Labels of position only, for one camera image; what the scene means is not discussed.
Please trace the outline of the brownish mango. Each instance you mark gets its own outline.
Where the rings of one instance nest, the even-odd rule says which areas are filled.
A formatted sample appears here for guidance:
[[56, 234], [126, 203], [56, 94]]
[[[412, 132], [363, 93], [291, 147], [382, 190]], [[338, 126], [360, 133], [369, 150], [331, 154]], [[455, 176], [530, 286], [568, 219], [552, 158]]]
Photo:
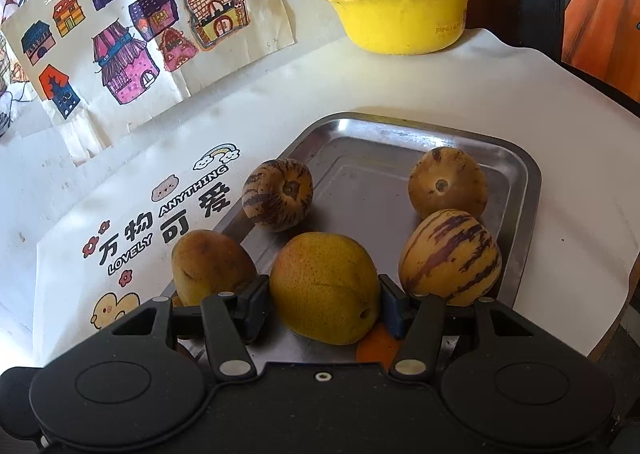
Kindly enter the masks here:
[[172, 248], [171, 270], [177, 295], [187, 307], [220, 292], [242, 292], [257, 276], [245, 249], [211, 230], [184, 234]]

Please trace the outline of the white printed cloth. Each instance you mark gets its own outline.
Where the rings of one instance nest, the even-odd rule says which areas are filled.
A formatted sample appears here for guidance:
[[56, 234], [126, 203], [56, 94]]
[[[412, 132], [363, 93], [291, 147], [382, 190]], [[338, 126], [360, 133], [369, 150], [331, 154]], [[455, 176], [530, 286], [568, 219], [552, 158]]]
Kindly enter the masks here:
[[254, 168], [284, 153], [314, 177], [306, 228], [358, 240], [395, 275], [418, 223], [410, 171], [440, 146], [465, 150], [489, 181], [499, 299], [593, 352], [636, 280], [638, 119], [543, 54], [478, 30], [408, 58], [338, 40], [163, 130], [39, 243], [37, 361], [95, 333], [108, 302], [159, 295], [191, 230], [234, 233], [267, 271], [282, 237], [249, 224], [239, 197]]

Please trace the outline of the brown round melon in tray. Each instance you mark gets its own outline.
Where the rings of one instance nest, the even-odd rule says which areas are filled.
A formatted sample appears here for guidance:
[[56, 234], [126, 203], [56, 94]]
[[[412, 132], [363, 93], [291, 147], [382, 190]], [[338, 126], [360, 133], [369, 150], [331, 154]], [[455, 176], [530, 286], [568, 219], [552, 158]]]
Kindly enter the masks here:
[[480, 218], [488, 203], [488, 181], [472, 157], [449, 146], [433, 148], [413, 167], [408, 195], [424, 220], [443, 209], [457, 209]]

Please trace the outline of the yellow-red mango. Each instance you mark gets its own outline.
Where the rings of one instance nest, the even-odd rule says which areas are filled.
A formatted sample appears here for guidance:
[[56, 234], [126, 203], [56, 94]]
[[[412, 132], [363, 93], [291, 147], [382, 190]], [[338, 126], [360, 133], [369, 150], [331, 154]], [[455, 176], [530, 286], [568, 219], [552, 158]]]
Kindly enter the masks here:
[[378, 271], [367, 251], [344, 235], [292, 238], [274, 260], [269, 287], [280, 322], [324, 344], [354, 344], [378, 318]]

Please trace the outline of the metal tray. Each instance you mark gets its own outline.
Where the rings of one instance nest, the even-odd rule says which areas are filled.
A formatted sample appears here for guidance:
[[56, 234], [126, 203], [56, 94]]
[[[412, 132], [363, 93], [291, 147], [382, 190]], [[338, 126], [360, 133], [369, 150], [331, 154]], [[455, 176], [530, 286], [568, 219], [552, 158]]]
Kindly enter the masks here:
[[408, 195], [408, 177], [432, 148], [449, 146], [472, 156], [488, 180], [488, 204], [480, 221], [495, 237], [503, 265], [491, 296], [513, 306], [532, 241], [541, 191], [541, 171], [519, 146], [482, 134], [366, 114], [341, 113], [318, 120], [284, 156], [307, 165], [314, 202], [302, 223], [282, 233], [256, 228], [241, 203], [215, 226], [248, 252], [261, 274], [280, 249], [303, 232], [329, 232], [356, 240], [378, 272], [398, 278], [405, 242], [420, 218]]

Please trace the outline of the small orange kumquat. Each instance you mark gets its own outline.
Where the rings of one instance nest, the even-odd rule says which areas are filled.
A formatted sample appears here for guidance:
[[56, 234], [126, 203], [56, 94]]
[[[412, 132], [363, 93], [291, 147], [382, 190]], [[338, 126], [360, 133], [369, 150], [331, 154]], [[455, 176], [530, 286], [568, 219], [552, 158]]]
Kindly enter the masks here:
[[358, 342], [356, 361], [380, 364], [387, 372], [401, 345], [402, 341], [394, 338], [382, 323], [376, 323]]

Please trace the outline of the houses drawing paper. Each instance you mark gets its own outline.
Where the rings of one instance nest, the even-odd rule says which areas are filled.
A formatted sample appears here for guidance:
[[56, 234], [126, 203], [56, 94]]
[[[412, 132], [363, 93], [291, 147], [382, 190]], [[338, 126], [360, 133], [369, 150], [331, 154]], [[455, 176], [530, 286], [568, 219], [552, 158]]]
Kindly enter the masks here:
[[294, 41], [283, 0], [27, 0], [1, 30], [74, 162]]

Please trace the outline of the striped melon in tray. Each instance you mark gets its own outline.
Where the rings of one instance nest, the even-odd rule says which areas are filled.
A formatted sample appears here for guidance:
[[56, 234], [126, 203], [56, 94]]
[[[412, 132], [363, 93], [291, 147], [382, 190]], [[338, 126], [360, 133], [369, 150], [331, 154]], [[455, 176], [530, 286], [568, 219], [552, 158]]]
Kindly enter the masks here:
[[292, 158], [267, 160], [245, 180], [241, 203], [248, 220], [270, 232], [282, 232], [304, 220], [314, 200], [308, 167]]

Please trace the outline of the striped melon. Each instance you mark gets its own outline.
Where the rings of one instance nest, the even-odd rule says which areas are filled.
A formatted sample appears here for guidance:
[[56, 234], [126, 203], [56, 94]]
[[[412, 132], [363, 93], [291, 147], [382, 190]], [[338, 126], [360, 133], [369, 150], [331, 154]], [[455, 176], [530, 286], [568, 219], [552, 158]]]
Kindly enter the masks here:
[[245, 180], [241, 203], [248, 220], [270, 232], [282, 232], [304, 220], [314, 200], [308, 167], [292, 158], [267, 160]]
[[454, 307], [467, 307], [487, 294], [501, 271], [501, 252], [491, 232], [457, 209], [436, 211], [422, 221], [398, 264], [407, 295], [439, 296]]

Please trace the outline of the yellow plastic bowl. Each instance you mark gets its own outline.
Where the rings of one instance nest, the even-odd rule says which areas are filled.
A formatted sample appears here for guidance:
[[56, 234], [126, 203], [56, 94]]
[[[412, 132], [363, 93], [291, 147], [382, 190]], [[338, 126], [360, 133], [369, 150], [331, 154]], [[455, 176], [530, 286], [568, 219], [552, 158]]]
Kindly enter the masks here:
[[351, 42], [388, 55], [434, 53], [463, 35], [469, 0], [330, 0]]

